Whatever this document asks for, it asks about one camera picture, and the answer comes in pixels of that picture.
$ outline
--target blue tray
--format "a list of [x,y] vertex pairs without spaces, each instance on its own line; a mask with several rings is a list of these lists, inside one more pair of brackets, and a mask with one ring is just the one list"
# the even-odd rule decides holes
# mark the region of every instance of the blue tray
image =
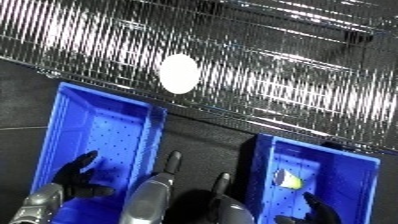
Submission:
[[152,172],[165,117],[163,108],[62,83],[31,191],[77,156],[98,150],[88,167],[96,169],[92,182],[116,194],[69,201],[53,223],[117,223],[125,200]]
[[[257,224],[274,224],[276,215],[304,218],[310,212],[303,193],[310,192],[340,214],[344,224],[367,224],[380,161],[268,135],[258,135],[246,204]],[[286,169],[303,188],[275,186],[276,171]]]

